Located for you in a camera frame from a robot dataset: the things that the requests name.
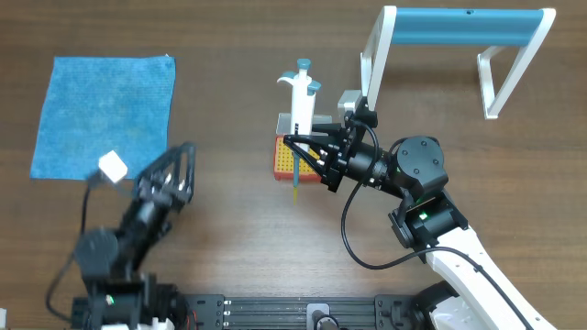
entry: blue cloth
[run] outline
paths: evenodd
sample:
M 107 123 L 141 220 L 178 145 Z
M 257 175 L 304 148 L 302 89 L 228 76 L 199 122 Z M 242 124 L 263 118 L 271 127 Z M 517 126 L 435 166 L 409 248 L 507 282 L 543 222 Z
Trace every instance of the blue cloth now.
M 55 58 L 31 178 L 83 180 L 114 150 L 131 179 L 167 148 L 175 59 Z

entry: blue bar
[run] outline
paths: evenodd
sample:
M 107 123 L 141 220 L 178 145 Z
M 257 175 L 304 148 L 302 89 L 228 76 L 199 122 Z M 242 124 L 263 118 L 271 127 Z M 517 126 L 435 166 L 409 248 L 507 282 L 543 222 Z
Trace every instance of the blue bar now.
M 528 44 L 542 10 L 397 8 L 397 45 L 517 46 Z

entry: wooden table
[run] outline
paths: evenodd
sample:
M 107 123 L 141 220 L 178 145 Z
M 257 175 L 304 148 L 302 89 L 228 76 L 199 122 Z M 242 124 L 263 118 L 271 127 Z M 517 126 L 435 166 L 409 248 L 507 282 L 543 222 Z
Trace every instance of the wooden table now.
M 170 144 L 198 145 L 196 191 L 145 271 L 184 292 L 231 296 L 417 293 L 440 281 L 411 260 L 369 271 L 345 251 L 338 193 L 271 174 L 277 115 L 290 88 L 275 81 L 298 58 L 323 84 L 316 112 L 337 116 L 360 87 L 359 52 L 384 1 L 33 1 L 0 10 L 0 306 L 8 325 L 57 327 L 43 297 L 76 240 L 84 183 L 28 177 L 55 56 L 169 54 L 177 81 Z M 438 6 L 399 1 L 398 6 Z M 500 118 L 482 115 L 476 48 L 392 48 L 377 103 L 380 142 L 437 137 L 460 210 L 519 291 L 555 326 L 587 326 L 587 3 L 445 1 L 444 6 L 540 8 L 558 16 Z M 502 81 L 513 52 L 493 62 Z M 128 200 L 97 191 L 88 226 L 115 226 Z M 407 253 L 387 213 L 397 201 L 364 189 L 349 212 L 357 253 Z M 77 267 L 55 296 L 66 312 L 84 294 Z

